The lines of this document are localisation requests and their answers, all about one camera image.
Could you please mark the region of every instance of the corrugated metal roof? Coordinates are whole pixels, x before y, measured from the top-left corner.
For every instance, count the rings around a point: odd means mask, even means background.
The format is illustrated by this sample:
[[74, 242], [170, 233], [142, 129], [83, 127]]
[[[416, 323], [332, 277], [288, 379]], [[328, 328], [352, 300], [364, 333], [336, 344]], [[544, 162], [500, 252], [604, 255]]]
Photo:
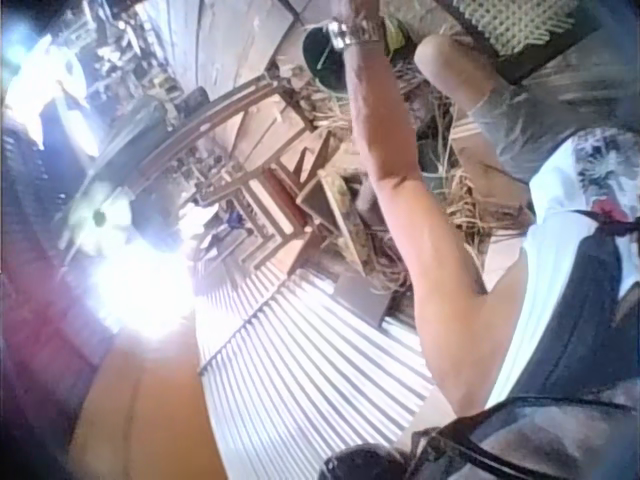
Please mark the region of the corrugated metal roof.
[[270, 266], [199, 299], [202, 381], [230, 478], [315, 478], [330, 454], [392, 444], [432, 387], [414, 330], [374, 329], [333, 284]]

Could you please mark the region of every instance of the metal watch band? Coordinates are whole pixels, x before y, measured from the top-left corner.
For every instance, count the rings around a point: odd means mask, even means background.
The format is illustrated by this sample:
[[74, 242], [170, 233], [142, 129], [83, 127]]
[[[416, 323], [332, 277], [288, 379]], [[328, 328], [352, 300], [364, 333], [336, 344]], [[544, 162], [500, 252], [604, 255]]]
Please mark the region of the metal watch band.
[[379, 20], [355, 20], [351, 23], [342, 23], [332, 20], [327, 26], [333, 48], [339, 52], [344, 51], [350, 45], [360, 43], [380, 42], [384, 39], [384, 22]]

